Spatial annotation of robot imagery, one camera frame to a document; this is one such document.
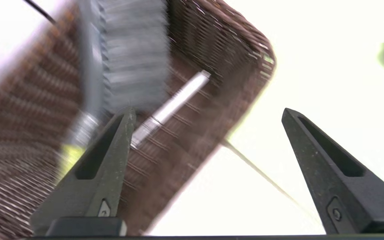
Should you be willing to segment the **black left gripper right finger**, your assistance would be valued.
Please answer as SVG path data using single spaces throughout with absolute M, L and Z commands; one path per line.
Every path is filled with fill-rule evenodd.
M 327 234 L 384 234 L 384 181 L 298 111 L 282 125 Z

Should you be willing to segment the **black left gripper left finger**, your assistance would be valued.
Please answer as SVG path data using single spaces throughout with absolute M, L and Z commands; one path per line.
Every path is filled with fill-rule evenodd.
M 117 217 L 136 113 L 116 114 L 30 218 L 34 235 L 125 235 Z

